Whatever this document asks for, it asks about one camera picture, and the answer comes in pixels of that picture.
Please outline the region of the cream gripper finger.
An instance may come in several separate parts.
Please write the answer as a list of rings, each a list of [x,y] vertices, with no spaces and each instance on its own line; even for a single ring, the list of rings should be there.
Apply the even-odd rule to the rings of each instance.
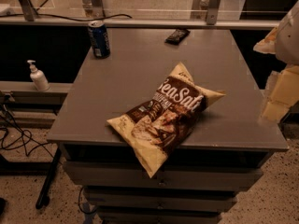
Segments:
[[[253,50],[262,54],[275,54],[277,32],[278,28],[274,27],[264,39],[254,45]]]
[[[288,113],[289,109],[290,108],[283,103],[266,101],[262,108],[261,118],[279,123]]]

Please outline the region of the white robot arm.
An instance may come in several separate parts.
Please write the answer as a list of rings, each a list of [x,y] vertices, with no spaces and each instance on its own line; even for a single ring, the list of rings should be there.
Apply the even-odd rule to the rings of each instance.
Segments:
[[[264,119],[280,122],[299,101],[299,1],[253,50],[273,54],[287,64],[269,76],[261,113]]]

